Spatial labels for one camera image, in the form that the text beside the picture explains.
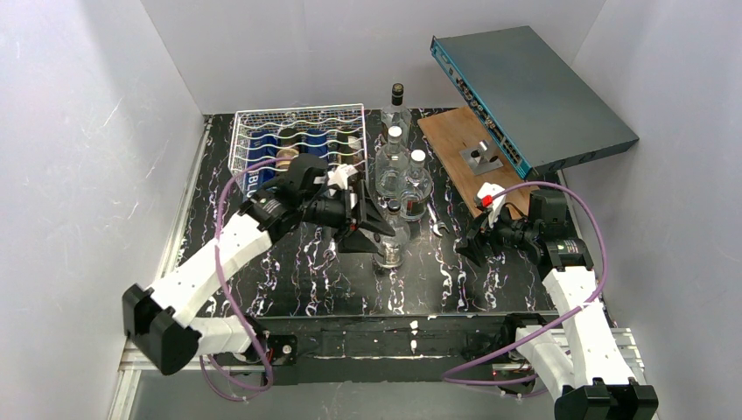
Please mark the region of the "clear bottle copper neck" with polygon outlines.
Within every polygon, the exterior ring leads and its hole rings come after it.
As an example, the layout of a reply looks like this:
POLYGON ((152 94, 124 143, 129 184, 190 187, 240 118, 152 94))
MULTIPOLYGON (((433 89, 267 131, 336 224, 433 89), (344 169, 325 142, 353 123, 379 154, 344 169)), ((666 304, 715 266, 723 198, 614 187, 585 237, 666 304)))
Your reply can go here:
POLYGON ((402 206, 397 199, 388 202, 385 221, 392 227, 394 234, 379 236, 374 261, 382 269, 395 269, 403 264, 410 241, 410 227, 402 217, 402 206))

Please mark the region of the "large clear round bottle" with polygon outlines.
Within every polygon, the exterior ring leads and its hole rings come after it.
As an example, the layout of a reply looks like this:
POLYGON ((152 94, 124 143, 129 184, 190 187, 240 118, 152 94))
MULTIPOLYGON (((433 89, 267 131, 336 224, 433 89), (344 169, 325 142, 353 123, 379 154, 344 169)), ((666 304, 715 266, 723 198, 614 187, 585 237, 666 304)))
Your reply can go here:
POLYGON ((432 177, 425 167, 427 157, 424 150, 413 150, 410 153, 409 167, 404 173, 400 195, 401 213, 406 221, 420 220, 427 210, 432 191, 432 177))

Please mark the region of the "clear blue-tinted bottle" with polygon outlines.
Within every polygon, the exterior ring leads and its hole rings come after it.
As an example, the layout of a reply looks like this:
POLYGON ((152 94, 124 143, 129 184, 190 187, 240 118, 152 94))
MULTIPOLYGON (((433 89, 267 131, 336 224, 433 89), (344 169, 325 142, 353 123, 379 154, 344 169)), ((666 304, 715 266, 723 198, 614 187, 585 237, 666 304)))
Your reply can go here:
POLYGON ((304 136, 303 152, 312 154, 329 161, 329 147, 327 134, 320 129, 309 129, 304 136))

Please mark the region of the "clear bottle white cap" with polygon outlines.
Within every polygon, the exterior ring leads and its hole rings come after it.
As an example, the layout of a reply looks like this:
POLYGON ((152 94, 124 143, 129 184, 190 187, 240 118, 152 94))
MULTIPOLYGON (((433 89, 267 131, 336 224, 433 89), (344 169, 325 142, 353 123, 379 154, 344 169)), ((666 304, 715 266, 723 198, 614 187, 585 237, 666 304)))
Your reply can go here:
POLYGON ((384 200, 399 196, 402 190, 403 173, 409 166, 410 151, 403 140, 403 129, 388 128, 387 142, 375 156, 375 190, 384 200))

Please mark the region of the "square bottle dark label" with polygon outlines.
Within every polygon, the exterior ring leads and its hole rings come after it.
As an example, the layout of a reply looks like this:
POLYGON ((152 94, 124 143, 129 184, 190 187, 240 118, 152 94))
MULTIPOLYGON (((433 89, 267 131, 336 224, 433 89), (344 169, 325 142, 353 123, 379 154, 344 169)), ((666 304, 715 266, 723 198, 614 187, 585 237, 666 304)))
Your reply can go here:
POLYGON ((402 141, 407 143, 409 141, 410 127, 412 125, 412 114, 403 104, 403 95, 403 84, 395 83, 391 89, 390 104, 381 109, 381 122, 384 127, 384 135, 389 133, 390 127, 397 126, 402 130, 402 141))

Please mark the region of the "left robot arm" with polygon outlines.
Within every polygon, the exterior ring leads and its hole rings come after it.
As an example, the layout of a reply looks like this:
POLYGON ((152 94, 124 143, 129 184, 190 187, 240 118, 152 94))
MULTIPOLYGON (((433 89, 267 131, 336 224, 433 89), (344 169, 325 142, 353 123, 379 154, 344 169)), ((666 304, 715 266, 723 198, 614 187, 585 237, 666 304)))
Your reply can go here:
POLYGON ((340 253, 374 253, 369 233, 395 233, 354 165, 331 167, 322 157, 301 153, 229 220, 219 208, 213 239, 184 263, 122 294, 126 337, 162 375, 179 372, 197 356, 224 353, 255 353, 268 367, 268 340, 236 303, 227 318, 201 318, 198 312, 216 291, 229 297, 228 279, 303 223, 332 229, 340 253))

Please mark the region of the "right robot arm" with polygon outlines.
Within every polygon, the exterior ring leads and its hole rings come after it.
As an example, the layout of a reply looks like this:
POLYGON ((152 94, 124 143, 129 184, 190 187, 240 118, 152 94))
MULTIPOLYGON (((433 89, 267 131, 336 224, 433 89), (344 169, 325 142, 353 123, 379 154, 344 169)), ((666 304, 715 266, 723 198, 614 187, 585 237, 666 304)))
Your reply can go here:
POLYGON ((625 360, 599 301, 606 282, 568 222, 567 199, 574 192, 549 182, 530 182, 528 212, 514 218, 506 208, 508 189, 485 183, 476 194, 479 215, 456 247, 477 265, 484 250, 520 249, 537 267, 557 319, 511 314, 486 355, 455 367, 461 372, 516 351, 533 374, 495 381, 505 393, 520 396, 515 385, 541 380, 554 400, 556 419, 653 419, 659 398, 640 382, 625 360))

